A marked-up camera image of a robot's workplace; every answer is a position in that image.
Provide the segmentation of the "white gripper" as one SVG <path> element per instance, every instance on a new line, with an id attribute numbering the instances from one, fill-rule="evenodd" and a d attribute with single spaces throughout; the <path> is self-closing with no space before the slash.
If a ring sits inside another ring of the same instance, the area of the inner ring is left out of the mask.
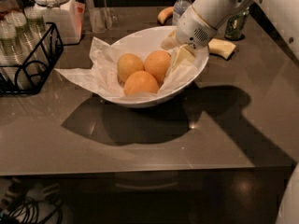
<path id="1" fill-rule="evenodd" d="M 193 51 L 185 44 L 193 49 L 205 47 L 225 21 L 251 3 L 251 0 L 194 0 L 178 20 L 177 29 L 161 43 L 162 49 L 174 49 L 166 74 L 169 76 L 176 69 L 195 61 Z"/>

